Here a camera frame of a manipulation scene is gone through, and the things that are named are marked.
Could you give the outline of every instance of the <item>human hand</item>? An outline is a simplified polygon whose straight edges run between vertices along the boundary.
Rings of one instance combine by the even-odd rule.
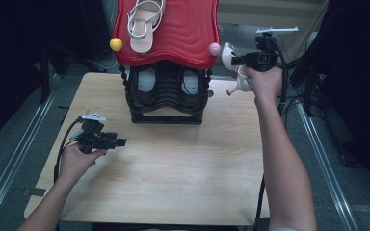
[[[75,143],[63,151],[58,181],[74,186],[89,167],[95,165],[95,160],[107,152],[96,150],[92,154],[84,154],[80,147],[79,143]]]
[[[250,78],[251,88],[255,95],[256,104],[275,104],[281,91],[282,70],[273,67],[266,72],[259,72],[253,68],[245,66],[243,73]]]

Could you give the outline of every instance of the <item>wavy red surface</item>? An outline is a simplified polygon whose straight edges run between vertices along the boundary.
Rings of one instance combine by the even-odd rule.
[[[167,0],[161,24],[154,31],[152,48],[146,55],[131,49],[127,33],[127,13],[135,3],[136,0],[118,2],[113,37],[123,44],[115,52],[119,64],[137,66],[170,60],[195,69],[208,69],[215,64],[217,56],[209,53],[209,45],[220,43],[218,0]]]

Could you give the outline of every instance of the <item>pink ball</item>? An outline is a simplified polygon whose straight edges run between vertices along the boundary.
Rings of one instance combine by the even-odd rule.
[[[210,44],[209,45],[209,53],[212,56],[218,56],[221,53],[221,46],[216,42]]]

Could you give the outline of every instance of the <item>light wood tabletop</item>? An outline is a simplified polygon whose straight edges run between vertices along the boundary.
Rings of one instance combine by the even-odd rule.
[[[127,143],[110,149],[80,179],[61,220],[253,225],[263,174],[260,130],[253,93],[227,96],[235,84],[210,82],[214,96],[201,125],[136,124],[120,75],[86,74],[36,187],[52,187],[66,129],[90,109],[107,117],[103,132],[117,132]],[[77,124],[71,134],[80,128]],[[41,200],[31,196],[26,218]],[[268,215],[265,196],[262,217]]]

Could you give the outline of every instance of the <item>yellow ball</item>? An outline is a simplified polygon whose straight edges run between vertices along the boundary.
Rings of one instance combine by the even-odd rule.
[[[120,51],[122,49],[122,41],[119,38],[112,38],[110,40],[110,47],[114,51]]]

